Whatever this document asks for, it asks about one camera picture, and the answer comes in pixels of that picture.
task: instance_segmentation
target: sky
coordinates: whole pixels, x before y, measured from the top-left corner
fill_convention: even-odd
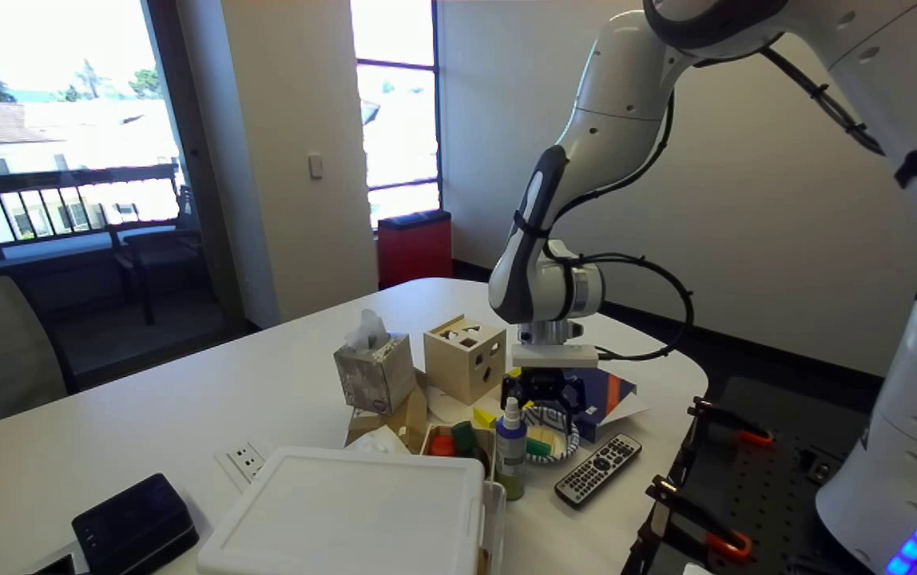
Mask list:
[[[85,59],[118,88],[154,66],[142,0],[0,0],[0,81],[11,92],[61,92]]]

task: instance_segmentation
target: remote control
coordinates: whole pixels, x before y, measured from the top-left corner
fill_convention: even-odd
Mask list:
[[[605,443],[597,443],[593,451],[593,456],[576,467],[572,471],[566,471],[553,492],[572,505],[572,509],[584,509],[622,467],[630,467],[635,456],[644,454],[644,443],[627,438],[627,435],[613,435]]]

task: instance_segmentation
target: black phone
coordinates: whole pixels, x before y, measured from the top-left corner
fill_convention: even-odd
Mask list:
[[[93,575],[158,570],[197,544],[190,505],[162,471],[75,516]]]

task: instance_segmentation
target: white table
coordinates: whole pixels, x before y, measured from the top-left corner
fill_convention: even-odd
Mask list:
[[[0,570],[44,565],[75,544],[75,513],[151,471],[168,471],[201,509],[206,535],[240,497],[219,464],[221,451],[243,439],[267,454],[284,443],[343,447],[351,410],[343,401],[334,350],[367,305],[391,331],[412,336],[420,366],[425,328],[458,314],[502,326],[486,284],[412,280],[3,417]],[[609,317],[584,318],[584,340],[616,350],[658,346]],[[553,497],[566,467],[532,468],[529,496],[508,509],[508,570],[621,570],[651,509],[644,487],[672,468],[690,423],[690,397],[705,394],[705,373],[684,354],[605,366],[638,384],[649,410],[622,427],[647,454],[584,511]],[[193,570],[190,560],[193,552],[169,570]]]

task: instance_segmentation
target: window frame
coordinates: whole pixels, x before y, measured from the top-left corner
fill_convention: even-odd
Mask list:
[[[441,66],[437,66],[437,0],[429,0],[433,9],[433,63],[416,63],[416,59],[384,59],[384,57],[361,57],[356,49],[356,74],[361,66],[388,66],[388,70],[422,70],[433,74],[433,86],[436,86],[436,178],[401,178],[401,182],[384,182],[384,186],[367,186],[365,175],[365,190],[367,193],[388,193],[392,188],[416,188],[416,186],[436,186],[436,205],[443,206],[443,137],[441,137]]]

